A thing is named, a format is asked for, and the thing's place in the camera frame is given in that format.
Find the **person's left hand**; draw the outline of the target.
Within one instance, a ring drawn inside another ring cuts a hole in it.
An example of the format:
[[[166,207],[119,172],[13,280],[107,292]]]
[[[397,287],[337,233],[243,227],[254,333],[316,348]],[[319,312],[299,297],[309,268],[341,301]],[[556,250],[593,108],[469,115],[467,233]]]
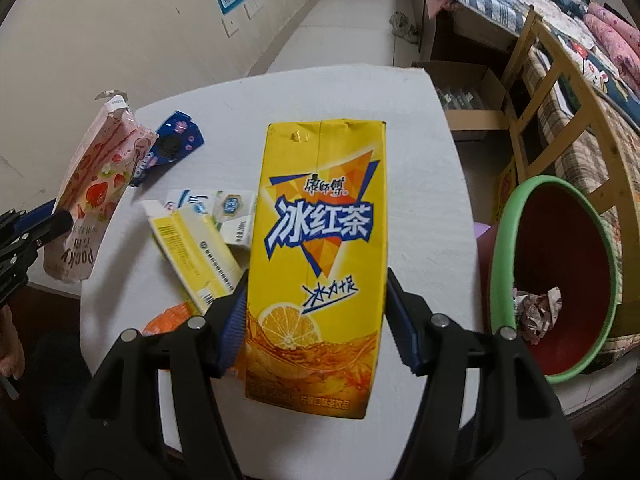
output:
[[[3,377],[20,379],[25,369],[24,349],[9,306],[0,310],[0,330],[0,373]]]

